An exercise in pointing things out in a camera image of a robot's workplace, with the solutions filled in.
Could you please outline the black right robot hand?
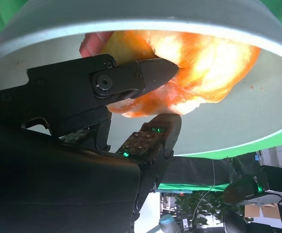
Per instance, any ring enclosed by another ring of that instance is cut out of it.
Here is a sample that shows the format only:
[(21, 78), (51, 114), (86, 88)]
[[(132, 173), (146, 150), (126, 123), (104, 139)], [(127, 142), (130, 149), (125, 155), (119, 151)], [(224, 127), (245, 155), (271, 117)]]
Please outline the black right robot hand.
[(143, 97), (178, 72), (109, 54), (27, 70), (0, 91), (0, 233), (131, 233), (174, 154), (182, 119), (159, 114), (115, 152), (108, 105)]

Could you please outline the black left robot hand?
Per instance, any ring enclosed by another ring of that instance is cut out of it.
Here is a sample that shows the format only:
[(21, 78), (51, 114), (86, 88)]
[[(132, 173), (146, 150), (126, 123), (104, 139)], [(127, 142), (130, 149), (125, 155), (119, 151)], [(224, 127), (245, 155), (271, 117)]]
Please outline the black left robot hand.
[(282, 168), (262, 165), (255, 174), (248, 174), (237, 158), (232, 158), (231, 183), (223, 191), (226, 204), (282, 206)]

